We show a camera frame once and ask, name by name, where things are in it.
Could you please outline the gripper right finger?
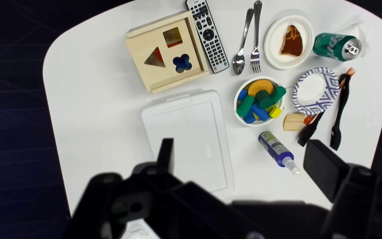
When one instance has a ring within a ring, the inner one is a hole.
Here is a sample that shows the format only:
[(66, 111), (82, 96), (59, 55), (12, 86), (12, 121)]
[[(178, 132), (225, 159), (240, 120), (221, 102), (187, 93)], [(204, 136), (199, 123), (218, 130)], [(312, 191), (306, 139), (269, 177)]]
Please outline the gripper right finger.
[(332, 203), (321, 239), (382, 239), (382, 177), (344, 162), (319, 140), (306, 144), (303, 167)]

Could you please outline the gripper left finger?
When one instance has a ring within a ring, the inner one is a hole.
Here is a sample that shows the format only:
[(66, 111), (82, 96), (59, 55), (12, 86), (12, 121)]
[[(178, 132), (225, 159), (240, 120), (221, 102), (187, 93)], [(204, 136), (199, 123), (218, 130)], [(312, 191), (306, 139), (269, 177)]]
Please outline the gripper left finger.
[(128, 223), (143, 219), (160, 239), (265, 239), (262, 230), (193, 182), (171, 172), (174, 139), (161, 142), (155, 162), (131, 176), (94, 175), (63, 239), (121, 239)]

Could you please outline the plain wooden block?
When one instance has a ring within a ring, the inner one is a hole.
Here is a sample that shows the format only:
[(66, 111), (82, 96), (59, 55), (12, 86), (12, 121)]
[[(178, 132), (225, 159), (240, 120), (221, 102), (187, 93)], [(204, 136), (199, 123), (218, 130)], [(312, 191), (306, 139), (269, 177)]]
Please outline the plain wooden block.
[(283, 121), (284, 131), (301, 131), (306, 124), (304, 123), (306, 115), (301, 113), (289, 113)]

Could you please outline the blue patterned paper plate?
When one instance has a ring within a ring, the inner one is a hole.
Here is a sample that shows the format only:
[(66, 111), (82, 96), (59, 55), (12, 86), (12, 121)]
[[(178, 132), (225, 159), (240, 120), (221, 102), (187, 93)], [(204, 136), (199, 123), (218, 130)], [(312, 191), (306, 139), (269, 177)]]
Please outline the blue patterned paper plate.
[(339, 77), (327, 67), (307, 71), (297, 81), (292, 101), (294, 107), (304, 115), (318, 115), (326, 111), (340, 92)]

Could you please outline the green cylinder block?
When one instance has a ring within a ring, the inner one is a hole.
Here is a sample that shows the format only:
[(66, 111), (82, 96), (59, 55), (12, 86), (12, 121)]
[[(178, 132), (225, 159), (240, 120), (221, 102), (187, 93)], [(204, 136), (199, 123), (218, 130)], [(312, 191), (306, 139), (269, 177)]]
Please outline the green cylinder block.
[(260, 109), (268, 109), (275, 104), (267, 90), (260, 90), (256, 93), (256, 103)]
[(236, 109), (237, 115), (244, 118), (247, 115), (248, 111), (250, 111), (254, 102), (255, 102), (255, 97), (253, 97), (252, 95), (247, 95), (244, 98), (244, 100), (241, 101), (240, 105), (237, 107)]
[(270, 94), (273, 104), (276, 104), (286, 94), (286, 92), (287, 91), (283, 86), (277, 86)]

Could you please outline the orange round block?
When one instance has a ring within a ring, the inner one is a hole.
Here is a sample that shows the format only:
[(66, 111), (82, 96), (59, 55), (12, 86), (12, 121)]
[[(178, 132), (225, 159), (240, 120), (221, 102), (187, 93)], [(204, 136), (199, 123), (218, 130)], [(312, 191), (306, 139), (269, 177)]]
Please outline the orange round block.
[(266, 90), (269, 94), (271, 94), (274, 90), (274, 85), (270, 80), (267, 79), (260, 79), (253, 81), (249, 84), (247, 93), (248, 95), (251, 95), (252, 97), (256, 97), (256, 94), (259, 91)]

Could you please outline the white paper plate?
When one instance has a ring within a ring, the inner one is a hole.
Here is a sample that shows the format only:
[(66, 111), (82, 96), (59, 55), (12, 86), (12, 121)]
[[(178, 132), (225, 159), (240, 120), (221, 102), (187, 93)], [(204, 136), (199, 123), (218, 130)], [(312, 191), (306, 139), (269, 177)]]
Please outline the white paper plate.
[[(288, 25), (294, 25), (300, 32), (303, 41), (301, 56), (280, 55), (284, 35)], [(264, 42), (264, 52), (268, 62), (280, 70), (289, 70), (301, 65), (312, 52), (314, 45), (314, 30), (312, 23), (300, 15), (288, 15), (276, 20), (267, 32)]]

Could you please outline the white plastic container lid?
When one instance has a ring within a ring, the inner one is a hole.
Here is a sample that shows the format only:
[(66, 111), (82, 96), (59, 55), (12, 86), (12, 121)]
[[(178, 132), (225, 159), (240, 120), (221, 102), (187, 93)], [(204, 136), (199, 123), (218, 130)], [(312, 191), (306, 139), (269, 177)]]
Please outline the white plastic container lid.
[(174, 139), (173, 174), (217, 196), (234, 191), (234, 175), (219, 93), (215, 90), (155, 101), (141, 111), (155, 158), (164, 138)]

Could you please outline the short black plastic utensil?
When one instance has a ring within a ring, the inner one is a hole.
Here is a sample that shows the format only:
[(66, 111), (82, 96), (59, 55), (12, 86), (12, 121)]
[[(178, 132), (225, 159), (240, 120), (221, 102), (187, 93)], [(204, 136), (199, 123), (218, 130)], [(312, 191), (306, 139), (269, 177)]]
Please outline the short black plastic utensil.
[(300, 146), (304, 147), (314, 132), (317, 130), (317, 125), (325, 112), (318, 114), (302, 131), (299, 133), (297, 142)]

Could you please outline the long black plastic utensil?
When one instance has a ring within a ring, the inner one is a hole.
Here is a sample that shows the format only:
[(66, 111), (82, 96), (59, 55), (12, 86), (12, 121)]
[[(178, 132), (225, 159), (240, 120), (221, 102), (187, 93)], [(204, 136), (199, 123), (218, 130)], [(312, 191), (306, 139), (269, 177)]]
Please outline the long black plastic utensil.
[(330, 147), (334, 149), (335, 151), (337, 151), (339, 146), (341, 145), (341, 139), (342, 139), (342, 134), (340, 129), (341, 118), (342, 118), (342, 114), (350, 94), (350, 90), (349, 90), (350, 79), (355, 73), (356, 73), (356, 70), (351, 67), (346, 71), (346, 73), (341, 74), (339, 77), (341, 92), (339, 95), (338, 112), (335, 119), (335, 123), (331, 129), (331, 139), (330, 139)]

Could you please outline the blue spray bottle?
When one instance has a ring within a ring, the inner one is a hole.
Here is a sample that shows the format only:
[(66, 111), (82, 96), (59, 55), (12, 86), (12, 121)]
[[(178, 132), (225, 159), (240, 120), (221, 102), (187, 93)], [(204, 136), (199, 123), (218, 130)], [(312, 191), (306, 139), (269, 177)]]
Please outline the blue spray bottle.
[(293, 175), (300, 173), (299, 167), (294, 162), (294, 154), (270, 131), (264, 131), (259, 135), (259, 143), (278, 166), (287, 168)]

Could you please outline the white bowl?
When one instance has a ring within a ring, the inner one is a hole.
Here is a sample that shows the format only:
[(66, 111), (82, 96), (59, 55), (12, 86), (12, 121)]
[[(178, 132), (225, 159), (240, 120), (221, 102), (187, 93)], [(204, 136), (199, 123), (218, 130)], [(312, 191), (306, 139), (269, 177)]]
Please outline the white bowl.
[(262, 126), (280, 117), (286, 89), (272, 77), (255, 77), (238, 89), (233, 109), (246, 126)]

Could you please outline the green soda can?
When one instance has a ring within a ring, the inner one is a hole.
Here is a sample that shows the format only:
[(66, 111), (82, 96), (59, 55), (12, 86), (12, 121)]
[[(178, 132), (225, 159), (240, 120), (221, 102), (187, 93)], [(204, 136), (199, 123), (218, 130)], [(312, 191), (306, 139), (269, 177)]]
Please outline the green soda can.
[(355, 36), (323, 32), (314, 39), (313, 52), (318, 56), (350, 61), (362, 52), (362, 43)]

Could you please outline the wooden shape sorter box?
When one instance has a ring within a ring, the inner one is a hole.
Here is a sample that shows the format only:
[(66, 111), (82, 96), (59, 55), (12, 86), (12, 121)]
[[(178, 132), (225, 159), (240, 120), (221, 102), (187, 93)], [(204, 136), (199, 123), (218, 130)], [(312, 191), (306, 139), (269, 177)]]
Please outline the wooden shape sorter box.
[(130, 29), (125, 41), (145, 88), (153, 94), (210, 72), (189, 11)]

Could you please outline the metal spoon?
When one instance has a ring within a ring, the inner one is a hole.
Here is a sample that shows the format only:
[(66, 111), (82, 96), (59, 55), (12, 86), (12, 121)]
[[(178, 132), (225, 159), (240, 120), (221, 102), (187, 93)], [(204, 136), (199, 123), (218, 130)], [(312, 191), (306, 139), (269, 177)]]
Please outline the metal spoon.
[(238, 53), (232, 58), (232, 69), (236, 75), (240, 75), (245, 67), (244, 46), (247, 38), (247, 34), (250, 28), (251, 21), (253, 19), (254, 9), (248, 9), (246, 13), (245, 26), (243, 30), (243, 36), (241, 41), (241, 47)]

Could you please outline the clear plastic wrapper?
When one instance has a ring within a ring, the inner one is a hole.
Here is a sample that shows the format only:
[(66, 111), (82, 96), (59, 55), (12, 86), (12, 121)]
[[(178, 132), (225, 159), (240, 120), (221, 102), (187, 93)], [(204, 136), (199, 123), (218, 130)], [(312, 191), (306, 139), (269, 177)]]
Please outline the clear plastic wrapper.
[(361, 41), (362, 50), (359, 54), (364, 58), (370, 53), (370, 28), (359, 18), (350, 18), (342, 23), (337, 29), (337, 33), (342, 35), (352, 35)]

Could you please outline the brown toy steak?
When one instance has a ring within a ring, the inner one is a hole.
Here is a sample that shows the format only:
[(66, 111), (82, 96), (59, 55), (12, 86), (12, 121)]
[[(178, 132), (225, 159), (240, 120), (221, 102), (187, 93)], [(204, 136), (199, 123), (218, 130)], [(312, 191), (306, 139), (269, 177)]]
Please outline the brown toy steak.
[(280, 55), (301, 56), (303, 53), (303, 39), (299, 30), (294, 25), (288, 25), (284, 35)]

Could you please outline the grey remote control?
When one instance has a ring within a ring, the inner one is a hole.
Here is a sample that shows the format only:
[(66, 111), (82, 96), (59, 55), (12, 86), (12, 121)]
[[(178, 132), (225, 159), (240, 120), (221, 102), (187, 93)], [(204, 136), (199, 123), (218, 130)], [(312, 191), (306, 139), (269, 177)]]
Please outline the grey remote control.
[(228, 69), (229, 62), (224, 45), (219, 37), (207, 0), (185, 0), (185, 4), (194, 19), (194, 24), (212, 72), (218, 74)]

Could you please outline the metal fork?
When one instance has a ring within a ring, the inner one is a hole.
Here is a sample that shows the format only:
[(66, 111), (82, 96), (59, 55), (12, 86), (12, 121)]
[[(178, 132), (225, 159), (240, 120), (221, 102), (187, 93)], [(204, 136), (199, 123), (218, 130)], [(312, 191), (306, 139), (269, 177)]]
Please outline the metal fork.
[(255, 20), (255, 47), (251, 53), (251, 64), (255, 74), (261, 72), (260, 68), (260, 52), (259, 52), (259, 29), (260, 29), (260, 17), (263, 3), (261, 0), (257, 0), (254, 3), (254, 20)]

